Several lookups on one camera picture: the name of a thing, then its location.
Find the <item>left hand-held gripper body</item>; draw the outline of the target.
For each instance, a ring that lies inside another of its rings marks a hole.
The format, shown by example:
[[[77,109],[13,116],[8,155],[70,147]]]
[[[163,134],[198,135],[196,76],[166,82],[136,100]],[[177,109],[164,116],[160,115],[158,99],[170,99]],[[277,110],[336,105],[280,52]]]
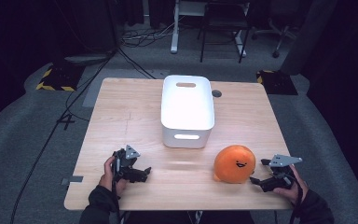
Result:
[[[131,183],[135,183],[135,178],[142,175],[143,170],[133,168],[133,164],[137,161],[140,154],[130,145],[121,148],[113,153],[115,160],[112,164],[112,172],[114,173],[114,181],[118,182],[120,179],[125,179]]]

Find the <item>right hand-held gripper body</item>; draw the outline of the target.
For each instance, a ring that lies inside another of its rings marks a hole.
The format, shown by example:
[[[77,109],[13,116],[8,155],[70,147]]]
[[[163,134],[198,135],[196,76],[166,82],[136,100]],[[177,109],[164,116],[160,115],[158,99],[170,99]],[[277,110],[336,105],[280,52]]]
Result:
[[[301,158],[275,154],[267,165],[272,171],[270,178],[273,179],[273,189],[284,188],[290,189],[294,183],[294,173],[290,168],[291,164],[302,162]]]

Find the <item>orange round plush toy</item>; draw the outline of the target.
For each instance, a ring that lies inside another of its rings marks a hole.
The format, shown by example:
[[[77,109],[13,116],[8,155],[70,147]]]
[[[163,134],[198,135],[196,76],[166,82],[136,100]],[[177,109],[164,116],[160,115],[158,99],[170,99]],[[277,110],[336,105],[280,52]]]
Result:
[[[255,171],[255,155],[245,146],[232,145],[222,149],[213,163],[213,179],[218,182],[241,184]]]

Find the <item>white plastic bin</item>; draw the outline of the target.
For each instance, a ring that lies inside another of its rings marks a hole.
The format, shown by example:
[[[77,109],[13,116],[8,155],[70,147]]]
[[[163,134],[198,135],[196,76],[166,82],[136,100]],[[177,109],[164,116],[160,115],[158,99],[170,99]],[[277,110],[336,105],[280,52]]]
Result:
[[[160,121],[167,147],[205,147],[214,126],[211,83],[206,77],[164,78]]]

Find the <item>person's left hand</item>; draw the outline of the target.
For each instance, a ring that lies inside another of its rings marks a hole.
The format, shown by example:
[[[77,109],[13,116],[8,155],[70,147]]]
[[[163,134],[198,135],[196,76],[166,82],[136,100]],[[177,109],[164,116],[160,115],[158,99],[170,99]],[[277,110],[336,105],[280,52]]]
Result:
[[[110,191],[114,191],[117,196],[122,196],[126,185],[127,185],[127,181],[125,179],[120,179],[117,183],[116,186],[113,187],[113,179],[114,179],[114,173],[111,170],[112,167],[112,163],[115,160],[114,156],[111,156],[110,158],[108,158],[104,165],[104,174],[101,176],[101,179],[99,181],[99,185],[110,190]]]

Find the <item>person's right hand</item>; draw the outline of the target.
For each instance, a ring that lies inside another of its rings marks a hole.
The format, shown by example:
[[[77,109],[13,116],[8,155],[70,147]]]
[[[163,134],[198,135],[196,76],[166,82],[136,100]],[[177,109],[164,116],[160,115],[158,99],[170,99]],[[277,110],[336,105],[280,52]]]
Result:
[[[301,178],[293,164],[290,165],[290,168],[292,169],[296,179],[293,186],[290,189],[275,188],[273,192],[288,199],[293,205],[299,205],[305,200],[309,187]]]

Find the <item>grey tape strip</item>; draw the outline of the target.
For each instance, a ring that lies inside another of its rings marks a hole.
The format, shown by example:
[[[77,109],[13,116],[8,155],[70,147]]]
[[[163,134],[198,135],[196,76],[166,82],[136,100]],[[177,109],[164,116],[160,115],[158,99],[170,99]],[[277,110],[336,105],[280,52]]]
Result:
[[[81,183],[83,181],[83,177],[79,175],[72,175],[69,177],[64,177],[61,181],[62,186],[69,186],[71,183]]]

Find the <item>grey stand base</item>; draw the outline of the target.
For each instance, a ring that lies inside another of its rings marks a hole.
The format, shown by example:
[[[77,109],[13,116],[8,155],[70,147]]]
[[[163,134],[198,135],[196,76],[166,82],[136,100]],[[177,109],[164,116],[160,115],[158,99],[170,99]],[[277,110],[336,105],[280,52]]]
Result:
[[[113,55],[111,53],[86,53],[75,56],[65,57],[69,63],[79,66],[89,66],[109,61]]]

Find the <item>white desk leg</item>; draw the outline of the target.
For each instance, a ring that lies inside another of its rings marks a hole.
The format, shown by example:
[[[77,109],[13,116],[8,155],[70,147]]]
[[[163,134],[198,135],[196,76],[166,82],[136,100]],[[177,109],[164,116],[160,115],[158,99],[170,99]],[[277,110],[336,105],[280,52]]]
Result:
[[[239,56],[241,58],[245,58],[246,57],[246,50],[243,48],[242,32],[241,31],[238,31],[237,33],[234,34],[234,42],[235,42],[235,45],[237,47],[237,51],[239,53]]]
[[[180,0],[175,0],[174,12],[173,12],[173,30],[172,30],[172,43],[170,52],[176,54],[178,52],[179,41],[179,10]]]

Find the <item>office swivel chair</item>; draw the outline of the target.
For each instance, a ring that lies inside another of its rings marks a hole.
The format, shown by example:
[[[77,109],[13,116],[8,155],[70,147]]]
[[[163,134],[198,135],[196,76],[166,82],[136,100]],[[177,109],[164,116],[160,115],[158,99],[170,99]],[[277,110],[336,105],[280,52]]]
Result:
[[[278,58],[280,56],[280,48],[282,42],[285,38],[291,40],[296,39],[296,32],[294,26],[289,19],[277,19],[269,17],[267,19],[268,29],[257,29],[252,34],[252,39],[257,40],[260,35],[276,35],[278,37],[278,42],[275,49],[272,52],[273,58]]]

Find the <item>grey curtain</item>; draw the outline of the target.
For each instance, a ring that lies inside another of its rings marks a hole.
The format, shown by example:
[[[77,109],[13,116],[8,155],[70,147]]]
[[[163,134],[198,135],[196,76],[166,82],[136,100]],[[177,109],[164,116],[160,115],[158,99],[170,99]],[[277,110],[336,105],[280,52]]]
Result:
[[[311,1],[310,10],[302,28],[282,63],[280,68],[282,73],[287,76],[301,73],[336,5],[337,0]]]

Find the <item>black metal chair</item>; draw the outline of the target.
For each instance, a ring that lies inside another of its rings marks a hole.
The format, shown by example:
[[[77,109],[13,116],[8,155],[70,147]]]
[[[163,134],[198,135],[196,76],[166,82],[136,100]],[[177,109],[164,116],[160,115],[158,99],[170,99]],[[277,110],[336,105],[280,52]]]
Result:
[[[242,43],[245,49],[251,24],[245,9],[251,0],[207,0],[198,37],[201,40],[200,62],[203,62],[207,45],[223,45],[223,42],[208,42],[208,32],[228,32],[234,42],[234,34],[242,32]]]

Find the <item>black yellow striped base plate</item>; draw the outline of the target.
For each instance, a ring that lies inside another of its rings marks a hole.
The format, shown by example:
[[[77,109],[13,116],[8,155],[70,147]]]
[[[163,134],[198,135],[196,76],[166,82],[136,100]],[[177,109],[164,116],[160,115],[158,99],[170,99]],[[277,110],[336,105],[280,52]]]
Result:
[[[267,94],[297,95],[292,79],[281,71],[260,70],[256,73],[256,80]]]
[[[65,67],[51,65],[41,77],[36,89],[46,91],[76,91],[84,70],[85,67],[79,65],[68,65]]]

